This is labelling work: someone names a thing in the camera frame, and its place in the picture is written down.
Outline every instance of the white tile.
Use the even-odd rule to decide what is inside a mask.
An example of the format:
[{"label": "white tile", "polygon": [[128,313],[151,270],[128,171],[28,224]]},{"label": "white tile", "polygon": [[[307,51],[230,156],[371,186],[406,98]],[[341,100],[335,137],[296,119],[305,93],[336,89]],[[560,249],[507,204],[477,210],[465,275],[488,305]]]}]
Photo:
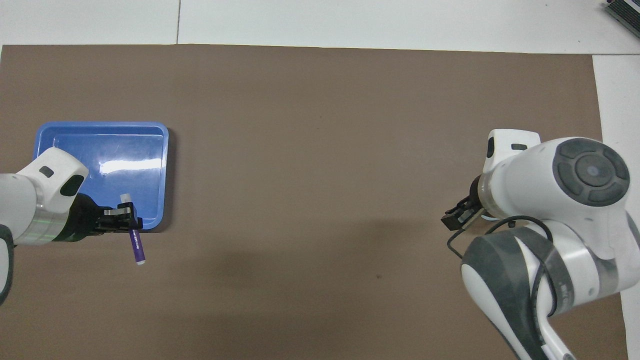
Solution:
[{"label": "white tile", "polygon": [[0,0],[0,44],[174,44],[179,0]]},{"label": "white tile", "polygon": [[[627,210],[640,224],[640,56],[594,56],[602,138],[625,159],[632,176]],[[622,309],[630,360],[640,360],[640,285],[625,290]]]},{"label": "white tile", "polygon": [[639,54],[604,0],[182,0],[179,43]]}]

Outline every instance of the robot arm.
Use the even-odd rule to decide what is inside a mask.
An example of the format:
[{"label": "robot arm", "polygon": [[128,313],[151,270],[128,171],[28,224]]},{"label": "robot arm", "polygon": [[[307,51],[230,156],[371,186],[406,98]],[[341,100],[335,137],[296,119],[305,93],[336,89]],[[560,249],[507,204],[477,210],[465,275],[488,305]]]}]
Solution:
[{"label": "robot arm", "polygon": [[456,234],[484,211],[510,226],[532,220],[476,238],[461,265],[471,297],[518,358],[574,359],[547,318],[640,280],[629,179],[620,156],[594,140],[490,133],[482,175],[442,220]]},{"label": "robot arm", "polygon": [[11,287],[14,246],[142,228],[133,203],[113,209],[78,193],[87,175],[82,163],[54,147],[17,174],[0,174],[0,304]]}]

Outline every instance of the round button pad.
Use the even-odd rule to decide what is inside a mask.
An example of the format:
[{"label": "round button pad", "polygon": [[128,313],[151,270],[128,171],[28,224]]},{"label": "round button pad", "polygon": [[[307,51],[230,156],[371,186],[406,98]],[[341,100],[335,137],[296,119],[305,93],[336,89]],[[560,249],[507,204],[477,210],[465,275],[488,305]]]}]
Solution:
[{"label": "round button pad", "polygon": [[629,172],[620,155],[595,140],[574,138],[556,149],[556,182],[572,199],[588,206],[608,206],[629,188]]}]

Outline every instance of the purple marker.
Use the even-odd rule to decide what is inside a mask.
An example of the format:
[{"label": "purple marker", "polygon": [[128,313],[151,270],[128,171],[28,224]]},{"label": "purple marker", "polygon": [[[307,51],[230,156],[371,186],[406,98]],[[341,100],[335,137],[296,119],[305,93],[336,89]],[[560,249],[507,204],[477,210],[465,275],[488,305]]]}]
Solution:
[{"label": "purple marker", "polygon": [[[131,195],[128,193],[120,196],[121,202],[132,202]],[[129,237],[131,238],[131,246],[133,247],[133,255],[136,257],[136,264],[145,263],[145,251],[142,249],[142,241],[140,240],[140,232],[137,229],[129,229]]]}]

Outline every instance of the brown mat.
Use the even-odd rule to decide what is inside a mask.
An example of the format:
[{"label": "brown mat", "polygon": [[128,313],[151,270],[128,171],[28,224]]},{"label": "brown mat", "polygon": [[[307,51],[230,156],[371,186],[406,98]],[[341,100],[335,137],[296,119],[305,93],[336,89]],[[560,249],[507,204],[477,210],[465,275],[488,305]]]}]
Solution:
[{"label": "brown mat", "polygon": [[[2,359],[514,358],[439,218],[489,130],[600,137],[590,56],[4,46],[0,172],[55,120],[166,124],[164,229],[16,248]],[[618,296],[554,324],[627,356]]]}]

